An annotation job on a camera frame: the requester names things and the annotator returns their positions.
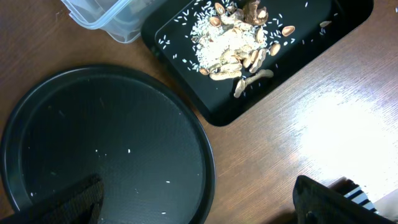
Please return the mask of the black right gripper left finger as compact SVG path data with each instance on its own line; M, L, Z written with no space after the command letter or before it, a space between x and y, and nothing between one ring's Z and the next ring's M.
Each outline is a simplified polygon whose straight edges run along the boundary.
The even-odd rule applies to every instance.
M94 224L104 200L104 183L90 175L67 189L1 220L3 224Z

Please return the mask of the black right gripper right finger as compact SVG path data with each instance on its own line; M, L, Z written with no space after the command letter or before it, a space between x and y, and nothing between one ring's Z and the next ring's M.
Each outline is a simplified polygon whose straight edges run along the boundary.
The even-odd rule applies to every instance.
M378 214L362 188L346 179L333 187L300 175L293 189L297 224L391 224Z

